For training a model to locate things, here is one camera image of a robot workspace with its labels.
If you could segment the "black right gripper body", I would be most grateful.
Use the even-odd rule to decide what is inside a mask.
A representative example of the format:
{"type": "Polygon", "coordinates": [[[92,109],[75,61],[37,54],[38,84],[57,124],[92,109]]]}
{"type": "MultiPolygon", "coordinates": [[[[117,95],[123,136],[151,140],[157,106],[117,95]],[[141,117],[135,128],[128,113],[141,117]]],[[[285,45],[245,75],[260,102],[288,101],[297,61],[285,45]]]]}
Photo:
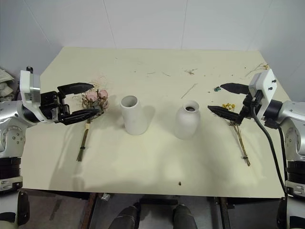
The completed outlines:
{"type": "Polygon", "coordinates": [[[256,92],[255,95],[248,93],[243,101],[243,107],[238,115],[237,124],[241,124],[242,121],[246,119],[253,118],[253,108],[257,112],[261,107],[260,103],[262,100],[262,92],[256,92]]]}

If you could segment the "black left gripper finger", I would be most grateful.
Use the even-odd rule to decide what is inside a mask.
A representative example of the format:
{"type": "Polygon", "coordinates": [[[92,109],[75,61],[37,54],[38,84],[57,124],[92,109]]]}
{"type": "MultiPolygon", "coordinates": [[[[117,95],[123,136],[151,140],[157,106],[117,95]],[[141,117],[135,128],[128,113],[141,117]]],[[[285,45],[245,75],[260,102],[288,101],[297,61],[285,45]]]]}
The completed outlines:
{"type": "Polygon", "coordinates": [[[61,94],[81,94],[89,91],[94,86],[90,83],[71,83],[58,86],[57,89],[61,94]]]}
{"type": "Polygon", "coordinates": [[[64,125],[71,125],[92,118],[98,113],[98,109],[83,109],[72,112],[71,114],[63,113],[59,115],[58,122],[64,125]]]}

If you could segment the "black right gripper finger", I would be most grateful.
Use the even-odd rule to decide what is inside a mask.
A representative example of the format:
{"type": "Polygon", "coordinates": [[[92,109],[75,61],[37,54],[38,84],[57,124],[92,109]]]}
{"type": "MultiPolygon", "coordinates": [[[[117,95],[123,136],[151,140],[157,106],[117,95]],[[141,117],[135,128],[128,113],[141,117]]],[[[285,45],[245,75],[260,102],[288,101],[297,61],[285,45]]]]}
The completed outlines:
{"type": "Polygon", "coordinates": [[[221,88],[234,93],[234,94],[248,94],[249,87],[248,85],[240,84],[240,83],[225,83],[220,85],[221,88]]]}
{"type": "Polygon", "coordinates": [[[232,121],[234,124],[240,124],[239,114],[229,111],[227,108],[221,106],[208,105],[208,109],[217,116],[226,120],[232,121]]]}

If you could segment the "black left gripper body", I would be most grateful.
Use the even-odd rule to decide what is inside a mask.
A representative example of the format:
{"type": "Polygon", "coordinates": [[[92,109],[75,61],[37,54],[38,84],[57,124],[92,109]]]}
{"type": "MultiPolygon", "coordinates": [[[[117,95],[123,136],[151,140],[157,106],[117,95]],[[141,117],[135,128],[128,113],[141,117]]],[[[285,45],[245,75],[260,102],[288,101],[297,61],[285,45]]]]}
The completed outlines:
{"type": "Polygon", "coordinates": [[[41,94],[40,110],[42,114],[54,123],[70,123],[68,119],[70,108],[65,104],[66,95],[63,92],[47,92],[41,94]]]}

